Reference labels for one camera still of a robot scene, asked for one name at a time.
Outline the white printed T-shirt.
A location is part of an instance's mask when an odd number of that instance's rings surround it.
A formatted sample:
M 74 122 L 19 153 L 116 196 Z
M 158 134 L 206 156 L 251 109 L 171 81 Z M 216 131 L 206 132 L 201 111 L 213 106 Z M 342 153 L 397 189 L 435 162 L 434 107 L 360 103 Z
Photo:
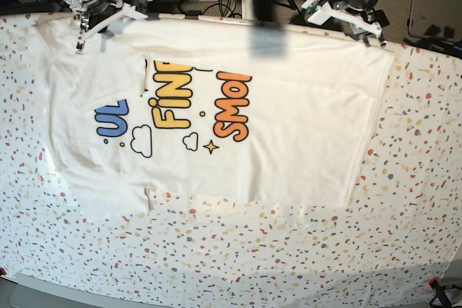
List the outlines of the white printed T-shirt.
M 393 63 L 354 41 L 187 19 L 76 43 L 48 20 L 27 52 L 53 163 L 89 219 L 146 211 L 151 188 L 345 206 Z

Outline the black table clamp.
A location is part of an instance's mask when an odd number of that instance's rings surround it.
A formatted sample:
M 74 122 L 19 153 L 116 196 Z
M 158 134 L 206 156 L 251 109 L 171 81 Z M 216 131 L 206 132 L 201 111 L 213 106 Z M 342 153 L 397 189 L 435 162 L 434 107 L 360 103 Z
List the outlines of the black table clamp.
M 198 10 L 190 10 L 186 12 L 185 14 L 186 18 L 197 18 L 198 16 L 201 16 L 201 15 L 202 15 L 201 11 L 198 11 Z

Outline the terrazzo patterned tablecloth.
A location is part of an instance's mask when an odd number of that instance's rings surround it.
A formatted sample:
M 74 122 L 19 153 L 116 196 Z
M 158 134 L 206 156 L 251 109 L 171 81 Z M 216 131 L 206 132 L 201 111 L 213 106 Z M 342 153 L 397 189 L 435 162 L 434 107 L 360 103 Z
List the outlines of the terrazzo patterned tablecloth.
M 91 222 L 48 168 L 25 64 L 37 14 L 1 18 L 1 270 L 170 307 L 387 307 L 431 297 L 461 249 L 461 61 L 405 45 L 348 208 L 182 201 Z

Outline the red clamp at right corner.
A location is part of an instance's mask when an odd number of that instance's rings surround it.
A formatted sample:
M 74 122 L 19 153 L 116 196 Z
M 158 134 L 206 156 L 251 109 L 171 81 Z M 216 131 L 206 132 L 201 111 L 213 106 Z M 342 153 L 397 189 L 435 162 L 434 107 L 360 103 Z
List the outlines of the red clamp at right corner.
M 445 293 L 443 287 L 436 278 L 428 280 L 430 288 L 434 291 L 434 297 L 430 300 L 429 306 L 432 308 L 451 308 L 452 304 Z

